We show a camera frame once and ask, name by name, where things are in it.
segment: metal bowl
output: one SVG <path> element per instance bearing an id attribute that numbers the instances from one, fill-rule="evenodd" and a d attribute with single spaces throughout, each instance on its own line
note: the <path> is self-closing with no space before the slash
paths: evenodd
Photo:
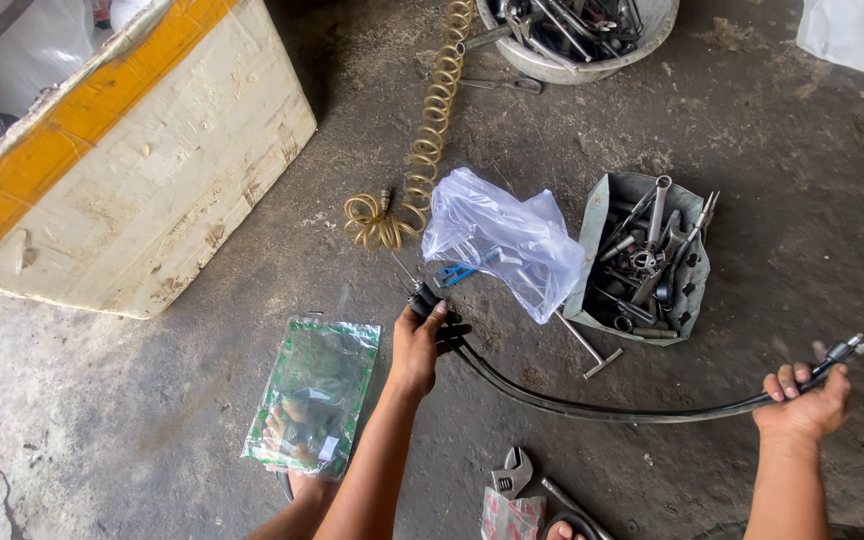
<path id="1" fill-rule="evenodd" d="M 490 0 L 475 0 L 479 17 L 487 30 L 498 26 L 498 20 L 493 15 Z M 580 62 L 578 70 L 562 67 L 532 49 L 522 45 L 512 37 L 499 39 L 495 46 L 498 52 L 509 61 L 515 69 L 525 75 L 546 81 L 553 85 L 584 85 L 600 81 L 618 73 L 618 70 L 638 62 L 652 54 L 662 45 L 672 32 L 675 18 L 679 12 L 679 0 L 638 0 L 638 11 L 642 18 L 644 30 L 638 41 L 638 49 L 622 57 L 604 61 Z"/>

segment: finger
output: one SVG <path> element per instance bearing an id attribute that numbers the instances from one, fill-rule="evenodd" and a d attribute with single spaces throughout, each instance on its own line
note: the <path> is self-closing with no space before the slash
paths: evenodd
<path id="1" fill-rule="evenodd" d="M 416 315 L 412 307 L 406 304 L 405 309 L 402 309 L 402 314 L 395 320 L 395 327 L 413 333 L 419 325 L 421 325 L 419 315 Z"/>
<path id="2" fill-rule="evenodd" d="M 435 336 L 435 333 L 439 331 L 442 324 L 446 322 L 446 315 L 448 314 L 449 307 L 446 305 L 445 300 L 436 303 L 435 309 L 432 309 L 432 314 L 429 315 L 428 319 L 425 319 L 425 322 L 419 326 L 419 329 L 428 336 Z"/>
<path id="3" fill-rule="evenodd" d="M 785 391 L 786 398 L 799 397 L 799 387 L 796 386 L 795 374 L 792 374 L 792 366 L 785 364 L 778 368 L 778 384 Z"/>
<path id="4" fill-rule="evenodd" d="M 795 371 L 795 380 L 799 383 L 805 383 L 812 379 L 812 369 L 806 362 L 797 362 L 792 369 Z"/>
<path id="5" fill-rule="evenodd" d="M 820 364 L 826 361 L 826 353 L 829 351 L 829 347 L 826 347 L 826 344 L 821 341 L 813 341 L 812 342 L 812 354 L 815 355 L 815 360 Z"/>
<path id="6" fill-rule="evenodd" d="M 832 369 L 828 370 L 828 380 L 825 382 L 825 387 L 821 390 L 822 395 L 831 397 L 843 408 L 846 406 L 846 399 L 849 398 L 849 389 L 852 388 L 846 378 L 848 373 L 849 368 L 845 364 L 832 366 Z"/>
<path id="7" fill-rule="evenodd" d="M 762 382 L 762 387 L 765 388 L 765 393 L 772 396 L 772 399 L 781 402 L 786 399 L 786 394 L 783 393 L 783 386 L 779 384 L 779 378 L 774 373 L 766 374 L 765 380 Z"/>
<path id="8" fill-rule="evenodd" d="M 572 540 L 572 527 L 565 521 L 559 521 L 549 527 L 546 540 Z"/>

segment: dirty floor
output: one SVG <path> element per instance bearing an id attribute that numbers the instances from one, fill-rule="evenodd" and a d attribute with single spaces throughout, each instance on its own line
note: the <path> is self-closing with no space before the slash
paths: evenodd
<path id="1" fill-rule="evenodd" d="M 342 204 L 401 181 L 444 6 L 272 6 L 318 133 L 163 316 L 0 297 L 0 538 L 234 539 L 281 510 L 274 478 L 238 456 L 290 315 L 383 325 L 373 406 L 403 298 L 389 255 L 343 235 Z M 666 43 L 608 80 L 462 92 L 443 168 L 468 166 L 519 198 L 552 190 L 573 236 L 607 171 L 723 192 L 687 342 L 623 343 L 586 381 L 590 361 L 561 325 L 536 325 L 500 282 L 473 276 L 448 295 L 493 364 L 576 400 L 711 406 L 807 360 L 812 339 L 864 332 L 864 74 L 796 48 L 800 16 L 796 0 L 682 0 Z M 475 78 L 512 75 L 492 48 L 465 64 Z M 415 244 L 402 257 L 425 276 L 438 268 Z M 602 351 L 619 345 L 587 334 Z M 824 442 L 824 472 L 832 521 L 864 528 L 864 357 L 849 374 L 851 418 Z M 418 412 L 395 534 L 476 537 L 487 472 L 511 445 L 619 540 L 732 531 L 748 517 L 757 444 L 748 416 L 547 416 L 445 357 Z"/>

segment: hand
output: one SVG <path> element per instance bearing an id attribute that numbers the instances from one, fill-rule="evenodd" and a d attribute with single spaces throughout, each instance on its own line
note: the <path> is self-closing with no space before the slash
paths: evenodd
<path id="1" fill-rule="evenodd" d="M 821 362 L 826 355 L 826 346 L 816 341 L 812 349 Z M 799 396 L 795 383 L 804 383 L 812 378 L 808 364 L 783 365 L 778 374 L 768 374 L 763 385 L 776 403 L 752 412 L 759 432 L 763 437 L 805 436 L 815 442 L 834 432 L 849 417 L 848 372 L 845 364 L 832 366 L 824 387 L 802 396 Z"/>
<path id="2" fill-rule="evenodd" d="M 391 371 L 389 384 L 425 398 L 435 387 L 435 361 L 439 356 L 435 333 L 444 322 L 449 308 L 440 301 L 424 324 L 408 305 L 395 321 L 391 338 Z"/>
<path id="3" fill-rule="evenodd" d="M 586 540 L 586 537 L 581 534 L 572 536 L 572 526 L 565 521 L 559 521 L 549 527 L 546 540 Z"/>

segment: scissors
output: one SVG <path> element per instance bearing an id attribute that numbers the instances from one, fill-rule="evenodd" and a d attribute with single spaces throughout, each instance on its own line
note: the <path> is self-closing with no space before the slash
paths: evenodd
<path id="1" fill-rule="evenodd" d="M 470 87 L 475 87 L 476 89 L 489 89 L 490 91 L 502 87 L 505 89 L 512 89 L 514 91 L 525 92 L 534 95 L 539 95 L 543 93 L 543 84 L 538 80 L 529 79 L 528 77 L 519 77 L 518 79 L 509 80 L 460 79 L 459 83 L 463 85 L 468 85 Z"/>

